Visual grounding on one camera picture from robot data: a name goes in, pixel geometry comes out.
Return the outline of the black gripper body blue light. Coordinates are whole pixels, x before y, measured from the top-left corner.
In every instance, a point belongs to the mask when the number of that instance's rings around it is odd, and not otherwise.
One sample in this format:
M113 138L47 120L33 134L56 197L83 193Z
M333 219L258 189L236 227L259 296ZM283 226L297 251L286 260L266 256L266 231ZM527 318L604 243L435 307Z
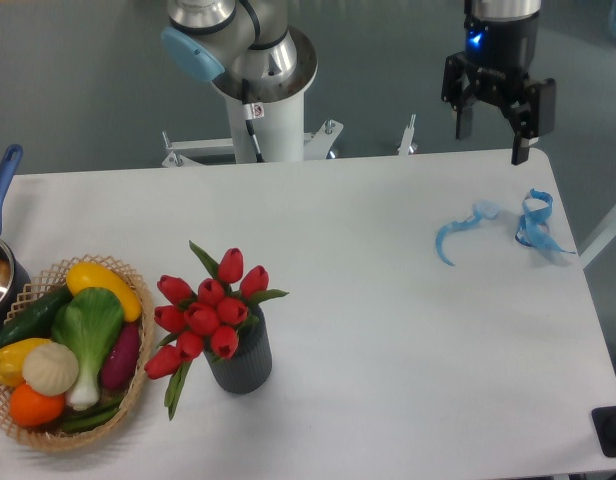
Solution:
M502 107L502 93L529 78L539 1L466 1L464 53L475 102Z

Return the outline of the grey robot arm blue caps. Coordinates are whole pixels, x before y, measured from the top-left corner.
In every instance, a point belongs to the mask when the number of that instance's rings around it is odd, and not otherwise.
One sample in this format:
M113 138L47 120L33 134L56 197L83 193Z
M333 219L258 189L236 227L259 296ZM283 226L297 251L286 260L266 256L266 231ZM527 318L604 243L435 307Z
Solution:
M537 1L468 1L465 43L447 57L441 99L455 114L455 135L472 129L472 108L483 102L508 121L511 161L555 125L557 86L534 80L541 5ZM193 79L224 98L234 157L239 163L327 159L342 125L329 120L304 129L304 95L317 72L311 41L288 22L284 1L171 1L161 41Z

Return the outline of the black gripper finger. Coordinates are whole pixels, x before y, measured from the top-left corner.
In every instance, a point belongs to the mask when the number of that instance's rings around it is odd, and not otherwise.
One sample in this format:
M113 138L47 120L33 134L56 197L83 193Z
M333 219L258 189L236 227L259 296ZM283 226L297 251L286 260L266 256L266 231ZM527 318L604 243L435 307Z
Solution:
M513 131L511 163L518 166L528 160L531 142L554 130L556 81L524 78L502 98L501 111Z
M455 53L446 58L442 81L441 99L455 113L455 138L463 140L472 134L475 87L467 74L464 53Z

